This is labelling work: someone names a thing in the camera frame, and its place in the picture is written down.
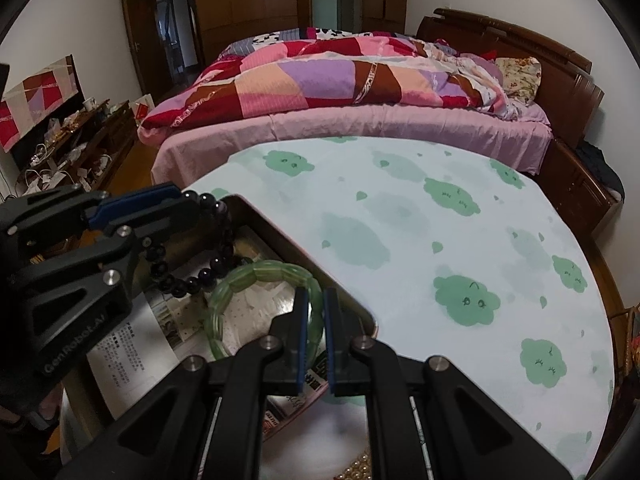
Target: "patchwork quilt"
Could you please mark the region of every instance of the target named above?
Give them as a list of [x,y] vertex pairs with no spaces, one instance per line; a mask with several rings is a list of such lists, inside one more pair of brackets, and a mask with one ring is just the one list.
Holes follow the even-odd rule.
[[359,104],[472,108],[504,120],[518,116],[484,68],[436,44],[399,34],[309,28],[231,44],[190,88],[156,107],[141,129],[173,133]]

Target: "silver bolt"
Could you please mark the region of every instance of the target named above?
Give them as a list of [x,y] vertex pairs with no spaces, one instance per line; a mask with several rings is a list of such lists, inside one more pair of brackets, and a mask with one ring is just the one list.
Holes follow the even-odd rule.
[[102,275],[102,280],[109,286],[117,285],[120,281],[120,273],[116,269],[109,269]]
[[449,368],[449,360],[441,355],[434,355],[429,357],[429,367],[435,372],[443,372]]
[[182,361],[182,368],[190,372],[197,372],[204,366],[204,359],[199,355],[190,355]]
[[133,232],[133,229],[131,227],[129,227],[128,225],[123,225],[121,227],[118,227],[118,230],[116,231],[116,234],[118,236],[122,237],[122,238],[126,238],[132,232]]
[[369,350],[375,343],[376,340],[367,335],[359,335],[351,340],[351,344],[358,350]]
[[260,346],[265,350],[273,350],[280,346],[280,340],[274,335],[266,335],[260,338]]

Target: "mattress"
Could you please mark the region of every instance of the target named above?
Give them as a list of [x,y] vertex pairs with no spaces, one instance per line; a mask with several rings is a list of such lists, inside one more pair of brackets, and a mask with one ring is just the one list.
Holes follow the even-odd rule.
[[537,174],[553,135],[544,112],[518,121],[462,108],[361,105],[313,108],[204,126],[165,140],[152,168],[156,184],[185,188],[226,163],[230,155],[273,140],[311,137],[394,137],[438,142]]

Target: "black beaded bracelet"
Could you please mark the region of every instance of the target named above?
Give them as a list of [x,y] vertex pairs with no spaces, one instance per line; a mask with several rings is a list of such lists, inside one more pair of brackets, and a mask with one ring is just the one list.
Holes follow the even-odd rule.
[[182,194],[185,198],[197,200],[205,214],[212,216],[221,229],[219,247],[215,250],[209,267],[200,269],[197,276],[179,280],[169,272],[169,265],[164,260],[166,249],[162,244],[148,247],[145,259],[151,264],[149,274],[158,283],[163,294],[171,294],[174,298],[184,298],[187,294],[197,294],[201,290],[212,291],[218,280],[224,278],[235,267],[252,263],[250,258],[241,258],[234,254],[234,232],[228,207],[222,200],[216,200],[211,193],[200,196],[195,191],[187,190]]

